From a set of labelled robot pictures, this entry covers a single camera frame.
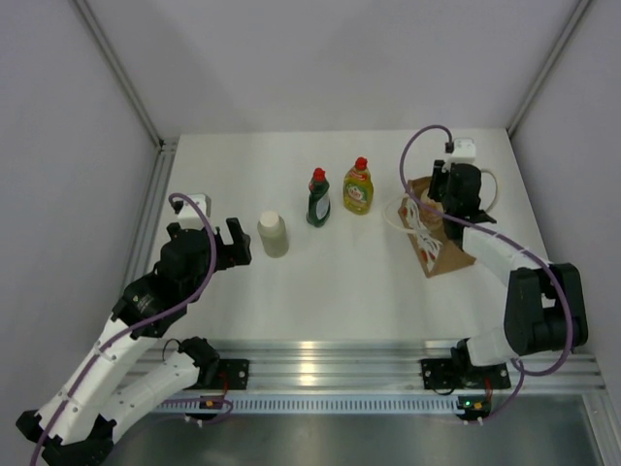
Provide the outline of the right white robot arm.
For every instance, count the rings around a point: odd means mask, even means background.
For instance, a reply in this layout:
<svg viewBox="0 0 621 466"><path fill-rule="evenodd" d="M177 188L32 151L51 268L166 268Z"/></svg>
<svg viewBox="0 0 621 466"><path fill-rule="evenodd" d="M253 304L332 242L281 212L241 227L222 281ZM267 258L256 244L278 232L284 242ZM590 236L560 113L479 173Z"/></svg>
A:
<svg viewBox="0 0 621 466"><path fill-rule="evenodd" d="M557 350L565 360L589 337L577 268L551 263L493 230L494 218L480 207L481 178L472 164L437 160L429 187L430 199L441 204L449 243L492 272L507 291L502 323L451 351L451 373L463 385L521 356Z"/></svg>

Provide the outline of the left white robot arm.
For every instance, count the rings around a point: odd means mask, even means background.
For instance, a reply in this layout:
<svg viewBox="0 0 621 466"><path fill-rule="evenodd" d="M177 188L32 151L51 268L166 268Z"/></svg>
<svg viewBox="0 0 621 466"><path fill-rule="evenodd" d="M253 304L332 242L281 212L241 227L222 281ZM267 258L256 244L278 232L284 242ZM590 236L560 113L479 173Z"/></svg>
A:
<svg viewBox="0 0 621 466"><path fill-rule="evenodd" d="M49 465L100 465L139 420L187 388L227 384L220 356L203 337L186 338L163 362L126 387L135 363L164 338L196 302L213 273L251 261L250 238L235 217L232 242L218 229L168 225L169 241L153 269L128 284L102 334L74 375L38 410L23 412L17 429Z"/></svg>

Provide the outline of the clear red-capped bottle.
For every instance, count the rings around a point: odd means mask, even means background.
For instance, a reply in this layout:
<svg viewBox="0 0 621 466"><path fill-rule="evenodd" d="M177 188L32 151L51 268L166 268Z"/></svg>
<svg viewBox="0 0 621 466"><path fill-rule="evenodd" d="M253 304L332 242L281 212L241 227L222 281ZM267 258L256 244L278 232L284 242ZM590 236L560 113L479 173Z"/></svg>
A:
<svg viewBox="0 0 621 466"><path fill-rule="evenodd" d="M343 205L357 215L369 212L374 198L374 185L368 159L360 156L343 178Z"/></svg>

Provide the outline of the green dish soap bottle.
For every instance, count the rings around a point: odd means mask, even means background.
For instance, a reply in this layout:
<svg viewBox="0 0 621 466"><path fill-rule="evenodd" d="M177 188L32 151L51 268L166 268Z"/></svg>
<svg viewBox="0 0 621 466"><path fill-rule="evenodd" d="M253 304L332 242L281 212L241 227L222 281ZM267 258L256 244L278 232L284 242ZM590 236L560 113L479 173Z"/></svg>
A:
<svg viewBox="0 0 621 466"><path fill-rule="evenodd" d="M325 171L317 167L314 169L309 183L309 200L307 222L314 227L321 227L329 218L331 201L329 194L330 184Z"/></svg>

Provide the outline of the green white-capped bottle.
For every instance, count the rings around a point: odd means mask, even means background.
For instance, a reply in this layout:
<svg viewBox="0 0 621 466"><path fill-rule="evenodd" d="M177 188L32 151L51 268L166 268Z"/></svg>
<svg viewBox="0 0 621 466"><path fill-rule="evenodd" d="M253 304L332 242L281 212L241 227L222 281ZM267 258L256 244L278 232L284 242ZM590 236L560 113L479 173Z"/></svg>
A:
<svg viewBox="0 0 621 466"><path fill-rule="evenodd" d="M284 219L276 211L263 212L257 223L257 230L269 257L280 258L289 250L289 241Z"/></svg>

